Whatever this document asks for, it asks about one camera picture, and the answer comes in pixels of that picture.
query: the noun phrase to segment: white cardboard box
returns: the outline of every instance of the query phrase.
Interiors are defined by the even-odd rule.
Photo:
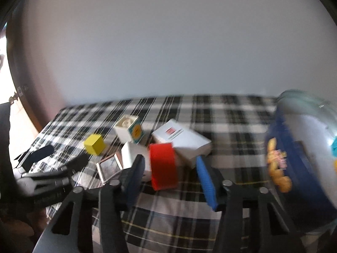
[[[148,182],[151,180],[152,172],[151,172],[149,150],[146,147],[142,145],[136,145],[131,142],[126,142],[122,147],[121,153],[122,153],[123,168],[130,168],[134,163],[134,159],[136,159],[137,155],[138,154],[143,155],[145,159],[145,170],[142,181]]]
[[[212,142],[199,133],[182,127],[174,119],[152,133],[156,143],[172,143],[178,155],[184,158],[187,165],[195,167],[195,158],[208,155],[212,150]]]
[[[123,126],[125,120],[129,120],[129,126]],[[137,144],[144,136],[142,124],[138,116],[123,115],[123,117],[114,124],[114,130],[122,144],[126,142]]]

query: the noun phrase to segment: small photo frame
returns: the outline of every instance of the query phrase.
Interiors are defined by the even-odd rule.
[[[118,151],[96,163],[96,167],[99,178],[106,184],[123,169],[122,155]]]

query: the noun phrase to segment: yellow sticker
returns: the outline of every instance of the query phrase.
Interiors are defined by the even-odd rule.
[[[132,138],[134,140],[138,140],[141,135],[142,135],[142,127],[140,126],[140,124],[137,124],[134,126],[134,129],[132,130]]]

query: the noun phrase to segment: plaid tablecloth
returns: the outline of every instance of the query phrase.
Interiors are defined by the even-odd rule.
[[[122,145],[112,126],[124,114],[137,115],[146,132],[141,144],[147,145],[151,132],[174,118],[212,140],[212,166],[237,184],[266,185],[264,136],[275,109],[275,98],[230,95],[182,95],[153,97],[79,105],[62,109],[38,135],[32,150],[52,144],[55,153],[32,167],[32,172],[51,171],[79,155],[83,141],[92,133],[102,134],[108,147],[101,156],[91,156],[88,166],[74,176],[76,185],[101,186],[96,162]],[[154,191],[143,183],[135,207],[121,214],[130,252],[210,252],[213,248],[220,213],[206,204],[196,170],[180,167],[179,186]],[[52,217],[60,204],[47,209]],[[99,240],[99,219],[94,212],[93,240]],[[242,236],[242,252],[248,252],[248,210]]]

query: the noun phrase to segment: doorway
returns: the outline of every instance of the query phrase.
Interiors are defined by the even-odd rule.
[[[7,39],[4,32],[0,34],[0,104],[8,102],[9,98],[16,93],[15,86],[8,66]],[[9,132],[9,155],[11,161],[26,151],[38,135],[38,131],[29,119],[22,106],[20,98],[14,100],[11,105],[11,129]]]

